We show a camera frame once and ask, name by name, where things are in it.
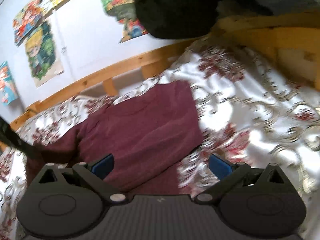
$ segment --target folded shirt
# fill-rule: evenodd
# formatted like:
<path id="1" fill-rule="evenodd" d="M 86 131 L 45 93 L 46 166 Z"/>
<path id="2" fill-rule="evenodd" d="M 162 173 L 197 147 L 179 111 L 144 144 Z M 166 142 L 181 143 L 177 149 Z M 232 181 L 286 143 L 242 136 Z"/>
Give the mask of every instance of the folded shirt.
<path id="1" fill-rule="evenodd" d="M 55 143 L 36 145 L 42 159 L 27 160 L 27 182 L 45 163 L 115 159 L 105 182 L 135 194 L 177 194 L 177 163 L 202 143 L 189 84 L 157 84 L 143 95 L 103 107 Z"/>

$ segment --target wall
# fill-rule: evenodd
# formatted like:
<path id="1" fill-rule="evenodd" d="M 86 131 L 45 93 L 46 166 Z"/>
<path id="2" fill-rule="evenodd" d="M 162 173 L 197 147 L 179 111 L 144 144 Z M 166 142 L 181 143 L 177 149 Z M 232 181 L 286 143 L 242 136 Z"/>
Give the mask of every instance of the wall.
<path id="1" fill-rule="evenodd" d="M 65 71 L 37 89 L 24 44 L 14 45 L 12 29 L 13 18 L 29 1 L 4 0 L 0 6 L 0 62 L 8 61 L 24 107 L 108 65 L 174 42 L 147 34 L 119 44 L 123 25 L 105 14 L 100 0 L 71 0 L 48 17 Z M 21 114 L 21 109 L 7 113 L 3 108 L 0 114 L 8 121 Z"/>

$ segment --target silver bolt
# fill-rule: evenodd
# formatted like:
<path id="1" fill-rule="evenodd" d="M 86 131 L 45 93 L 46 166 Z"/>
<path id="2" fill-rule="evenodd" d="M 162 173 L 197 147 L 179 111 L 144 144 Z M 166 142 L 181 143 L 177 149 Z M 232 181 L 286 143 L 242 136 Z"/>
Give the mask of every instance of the silver bolt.
<path id="1" fill-rule="evenodd" d="M 120 193 L 112 194 L 112 195 L 110 196 L 110 199 L 111 199 L 113 202 L 122 202 L 122 201 L 125 200 L 125 195 L 120 194 Z"/>
<path id="2" fill-rule="evenodd" d="M 210 194 L 200 194 L 197 196 L 197 199 L 201 202 L 209 202 L 212 200 L 212 196 Z"/>

